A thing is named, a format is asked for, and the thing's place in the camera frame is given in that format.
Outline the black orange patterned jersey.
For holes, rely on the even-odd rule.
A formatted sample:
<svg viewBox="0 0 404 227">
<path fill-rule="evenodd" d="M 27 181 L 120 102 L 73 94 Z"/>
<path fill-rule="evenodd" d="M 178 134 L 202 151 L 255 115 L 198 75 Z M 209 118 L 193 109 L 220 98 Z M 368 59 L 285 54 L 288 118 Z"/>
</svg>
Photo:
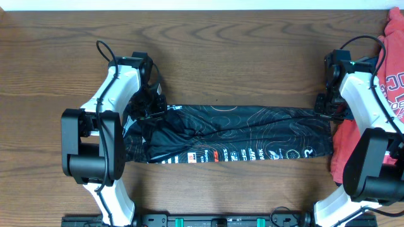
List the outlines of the black orange patterned jersey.
<svg viewBox="0 0 404 227">
<path fill-rule="evenodd" d="M 316 158 L 333 153 L 330 123 L 307 108 L 171 105 L 151 122 L 128 118 L 127 160 L 209 163 Z"/>
</svg>

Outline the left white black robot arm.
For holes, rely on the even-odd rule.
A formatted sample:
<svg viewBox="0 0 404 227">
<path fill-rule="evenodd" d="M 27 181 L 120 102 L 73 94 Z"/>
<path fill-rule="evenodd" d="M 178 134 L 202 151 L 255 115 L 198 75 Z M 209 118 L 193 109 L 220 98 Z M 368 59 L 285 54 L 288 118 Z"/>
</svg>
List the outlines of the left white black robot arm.
<svg viewBox="0 0 404 227">
<path fill-rule="evenodd" d="M 155 67 L 146 52 L 113 57 L 93 97 L 80 108 L 62 113 L 62 170 L 91 193 L 101 210 L 102 226 L 139 222 L 121 178 L 127 155 L 124 124 L 127 119 L 149 121 L 166 113 L 160 83 L 149 83 Z"/>
</svg>

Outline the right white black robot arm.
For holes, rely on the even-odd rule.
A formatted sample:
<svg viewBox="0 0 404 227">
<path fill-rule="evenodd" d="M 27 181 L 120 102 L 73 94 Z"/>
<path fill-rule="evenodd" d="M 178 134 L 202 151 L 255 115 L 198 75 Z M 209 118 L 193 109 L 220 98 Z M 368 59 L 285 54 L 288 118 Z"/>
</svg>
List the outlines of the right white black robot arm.
<svg viewBox="0 0 404 227">
<path fill-rule="evenodd" d="M 326 93 L 316 98 L 316 115 L 354 120 L 360 139 L 343 170 L 343 183 L 315 203 L 303 226 L 364 226 L 367 211 L 403 202 L 403 123 L 390 109 L 376 77 L 375 59 L 353 61 L 335 49 L 324 58 Z"/>
</svg>

